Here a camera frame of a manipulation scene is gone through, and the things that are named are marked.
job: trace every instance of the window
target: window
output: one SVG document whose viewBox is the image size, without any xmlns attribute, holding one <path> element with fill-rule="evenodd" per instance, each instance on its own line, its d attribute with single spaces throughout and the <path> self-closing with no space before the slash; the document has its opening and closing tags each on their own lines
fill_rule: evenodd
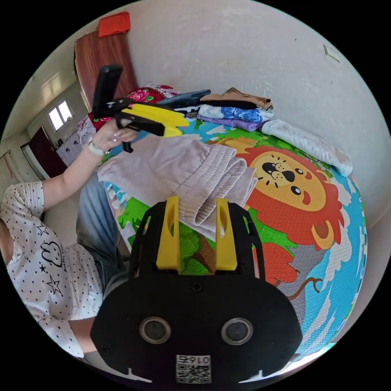
<svg viewBox="0 0 391 391">
<path fill-rule="evenodd" d="M 65 122 L 69 121 L 73 117 L 70 112 L 68 102 L 62 101 L 49 113 L 50 121 L 55 131 L 57 131 Z"/>
</svg>

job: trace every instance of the red floral pillow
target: red floral pillow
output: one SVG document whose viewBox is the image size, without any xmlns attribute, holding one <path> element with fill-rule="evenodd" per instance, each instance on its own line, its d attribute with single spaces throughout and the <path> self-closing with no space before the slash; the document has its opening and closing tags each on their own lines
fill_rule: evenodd
<svg viewBox="0 0 391 391">
<path fill-rule="evenodd" d="M 177 91 L 170 86 L 156 85 L 153 83 L 148 83 L 147 87 L 137 88 L 130 91 L 126 97 L 131 98 L 136 102 L 148 102 L 148 103 L 158 103 L 166 98 L 171 98 L 174 95 L 177 95 Z M 98 131 L 106 122 L 110 121 L 110 117 L 105 118 L 94 118 L 91 113 L 88 113 L 93 126 L 96 131 Z"/>
</svg>

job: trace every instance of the white polka dot shirt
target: white polka dot shirt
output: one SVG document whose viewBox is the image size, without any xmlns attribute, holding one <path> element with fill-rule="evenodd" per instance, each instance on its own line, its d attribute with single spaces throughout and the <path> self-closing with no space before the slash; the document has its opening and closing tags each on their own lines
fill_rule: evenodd
<svg viewBox="0 0 391 391">
<path fill-rule="evenodd" d="M 14 240 L 7 265 L 25 306 L 46 333 L 65 351 L 83 357 L 69 320 L 96 316 L 102 304 L 101 282 L 94 260 L 84 247 L 63 247 L 41 221 L 42 182 L 10 186 L 0 217 Z"/>
</svg>

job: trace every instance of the play mat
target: play mat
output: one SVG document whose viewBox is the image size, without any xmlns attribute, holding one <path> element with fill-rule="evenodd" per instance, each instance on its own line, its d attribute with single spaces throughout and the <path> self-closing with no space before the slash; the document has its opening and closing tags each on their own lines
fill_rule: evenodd
<svg viewBox="0 0 391 391">
<path fill-rule="evenodd" d="M 237 156 L 256 168 L 259 180 L 245 207 L 262 241 L 267 281 L 291 300 L 299 318 L 303 341 L 294 360 L 318 352 L 344 326 L 364 275 L 367 234 L 354 177 L 342 177 L 333 167 L 273 136 L 188 120 L 189 127 L 181 129 L 187 137 L 235 148 Z M 138 139 L 146 135 L 140 132 Z M 121 151 L 117 147 L 108 159 Z M 280 163 L 295 174 L 294 181 L 278 186 L 263 179 L 264 163 Z M 148 206 L 127 199 L 114 184 L 105 186 L 131 250 Z M 211 240 L 180 224 L 183 274 L 210 273 L 214 247 Z"/>
</svg>

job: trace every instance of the red cloth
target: red cloth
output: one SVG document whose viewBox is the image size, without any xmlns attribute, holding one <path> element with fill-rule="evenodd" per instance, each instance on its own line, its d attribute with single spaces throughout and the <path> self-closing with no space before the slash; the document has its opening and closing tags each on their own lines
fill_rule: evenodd
<svg viewBox="0 0 391 391">
<path fill-rule="evenodd" d="M 169 86 L 160 86 L 164 87 L 165 89 L 171 89 Z M 126 95 L 127 98 L 132 98 L 136 102 L 148 102 L 148 103 L 158 103 L 165 99 L 165 96 L 155 90 L 154 88 L 150 87 L 142 87 L 137 88 L 135 90 L 132 90 L 129 92 L 128 95 Z M 110 117 L 108 118 L 94 118 L 91 113 L 88 113 L 88 116 L 94 125 L 96 131 L 98 131 L 106 122 L 110 121 Z"/>
<path fill-rule="evenodd" d="M 99 38 L 113 34 L 126 33 L 128 30 L 130 30 L 129 12 L 121 12 L 115 15 L 110 15 L 99 21 Z"/>
</svg>

